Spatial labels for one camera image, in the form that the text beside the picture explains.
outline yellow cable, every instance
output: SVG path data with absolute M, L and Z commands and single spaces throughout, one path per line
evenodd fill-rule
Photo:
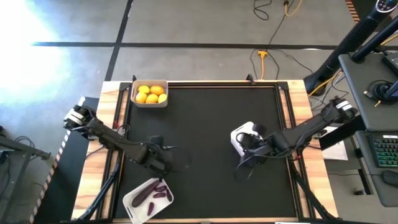
M 298 3 L 298 6 L 296 7 L 296 9 L 294 9 L 294 11 L 289 15 L 288 13 L 287 13 L 287 4 L 285 5 L 285 15 L 287 16 L 287 17 L 290 17 L 290 16 L 293 16 L 296 12 L 297 12 L 297 10 L 299 9 L 299 7 L 301 6 L 301 3 L 303 2 L 303 0 L 300 0 L 300 2 Z
M 379 100 L 379 101 L 374 105 L 374 107 L 379 106 L 380 103 L 381 103 L 381 101 Z
M 261 80 L 264 78 L 264 58 L 261 59 Z
M 318 85 L 318 87 L 316 87 L 310 94 L 308 94 L 308 96 L 312 96 L 317 90 L 319 90 L 324 85 L 328 84 L 328 82 L 332 81 L 332 79 L 334 79 L 336 77 L 336 75 L 333 75 L 331 78 L 329 78 L 328 80 L 324 81 L 321 85 Z
M 386 45 L 388 42 L 394 40 L 394 39 L 397 38 L 397 37 L 398 37 L 398 34 L 393 35 L 392 37 L 388 38 L 387 40 L 385 40 L 385 41 L 384 41 L 383 43 L 381 43 L 380 45 L 381 45 L 381 46 Z

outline purple sweet potato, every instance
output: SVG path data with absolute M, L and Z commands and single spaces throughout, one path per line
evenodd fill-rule
M 154 210 L 154 207 L 155 204 L 153 202 L 149 203 L 147 216 L 151 215 L 152 211 Z
M 155 182 L 151 183 L 148 187 L 146 187 L 144 190 L 139 192 L 137 196 L 132 200 L 131 206 L 133 208 L 138 207 L 142 202 L 152 193 L 152 191 L 160 184 L 159 180 L 156 180 Z
M 166 189 L 167 200 L 171 202 L 173 200 L 173 196 L 168 189 Z
M 156 192 L 162 192 L 162 191 L 165 191 L 166 189 L 167 189 L 167 186 L 164 185 L 164 186 L 155 188 L 155 191 L 156 191 Z
M 161 192 L 154 195 L 154 198 L 160 198 L 160 197 L 166 197 L 166 193 Z

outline striped tape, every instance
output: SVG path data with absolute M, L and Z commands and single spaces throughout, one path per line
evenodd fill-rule
M 353 2 L 351 0 L 345 0 L 345 1 L 346 1 L 346 4 L 347 4 L 349 13 L 351 13 L 351 16 L 353 17 L 355 24 L 358 23 L 359 22 L 359 16 L 358 16 L 358 13 L 356 13 L 356 9 L 354 8 Z
M 68 138 L 69 138 L 69 135 L 70 135 L 70 131 L 67 130 L 67 133 L 66 133 L 66 135 L 65 135 L 65 137 L 63 138 L 63 141 L 62 141 L 62 143 L 61 143 L 61 147 L 60 147 L 60 149 L 58 150 L 57 155 L 55 156 L 55 159 L 54 159 L 54 162 L 53 162 L 53 164 L 52 164 L 52 166 L 51 166 L 50 172 L 49 172 L 49 174 L 48 174 L 48 176 L 47 176 L 47 178 L 46 178 L 46 180 L 45 180 L 45 182 L 44 182 L 44 185 L 43 185 L 43 186 L 44 186 L 44 189 L 42 189 L 42 191 L 41 191 L 41 193 L 40 193 L 40 195 L 39 195 L 39 198 L 38 198 L 37 201 L 36 201 L 35 207 L 33 208 L 33 211 L 32 211 L 32 213 L 31 213 L 31 215 L 30 215 L 29 223 L 31 223 L 31 224 L 34 222 L 34 218 L 35 218 L 35 216 L 36 216 L 36 214 L 37 214 L 37 211 L 39 210 L 39 207 L 40 207 L 40 205 L 42 204 L 42 200 L 43 200 L 43 198 L 44 198 L 45 192 L 47 191 L 47 189 L 48 189 L 48 187 L 49 187 L 49 185 L 50 185 L 50 182 L 51 182 L 51 178 L 52 178 L 52 176 L 54 175 L 55 169 L 56 169 L 57 166 L 58 166 L 58 162 L 59 162 L 59 160 L 60 160 L 60 158 L 61 158 L 61 155 L 62 155 L 62 153 L 63 153 L 63 148 L 65 147 L 65 145 L 66 145 L 66 143 L 67 143 L 67 140 L 68 140 Z

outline white container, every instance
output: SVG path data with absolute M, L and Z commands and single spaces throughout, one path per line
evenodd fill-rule
M 147 182 L 143 183 L 142 185 L 140 185 L 139 187 L 134 189 L 132 192 L 126 194 L 123 197 L 123 205 L 124 205 L 124 208 L 127 210 L 127 214 L 129 215 L 132 224 L 141 224 L 141 223 L 144 223 L 144 222 L 148 221 L 150 218 L 152 218 L 154 215 L 159 213 L 165 207 L 167 207 L 171 203 L 173 203 L 173 201 L 174 201 L 173 193 L 169 189 L 169 186 L 167 186 L 166 181 L 163 179 L 161 181 L 161 183 L 157 187 L 161 187 L 161 186 L 164 186 L 164 185 L 167 186 L 167 188 L 170 191 L 170 194 L 172 195 L 172 201 L 171 202 L 169 202 L 169 200 L 167 200 L 167 196 L 166 197 L 162 197 L 162 198 L 154 198 L 154 195 L 157 194 L 158 192 L 153 191 L 143 201 L 143 203 L 140 204 L 138 207 L 133 208 L 131 206 L 131 202 L 134 199 L 134 197 L 136 197 L 139 192 L 144 190 L 148 185 L 150 185 L 151 183 L 155 182 L 157 179 L 158 178 L 149 179 Z M 154 209 L 153 209 L 151 215 L 147 216 L 149 204 L 151 202 L 154 203 L 155 206 L 154 206 Z
M 146 85 L 149 88 L 153 85 L 160 85 L 164 89 L 164 93 L 167 95 L 167 99 L 161 103 L 137 103 L 136 96 L 138 94 L 138 87 Z M 169 86 L 166 80 L 136 80 L 132 83 L 131 101 L 141 108 L 163 108 L 167 106 L 169 101 Z

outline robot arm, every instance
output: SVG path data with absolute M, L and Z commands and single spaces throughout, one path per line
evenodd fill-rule
M 165 175 L 172 171 L 172 153 L 163 146 L 163 137 L 151 137 L 149 142 L 131 142 L 107 127 L 96 117 L 93 109 L 85 106 L 74 106 L 64 118 L 64 128 L 78 131 L 85 138 L 96 136 L 99 142 L 108 149 L 118 149 L 134 162 Z
M 252 167 L 263 163 L 265 158 L 285 156 L 292 151 L 302 150 L 309 145 L 314 134 L 333 122 L 350 121 L 357 112 L 348 101 L 335 98 L 330 100 L 318 115 L 294 128 L 274 132 L 264 139 L 260 137 L 261 134 L 243 133 L 240 140 L 240 146 L 244 148 L 241 162 Z

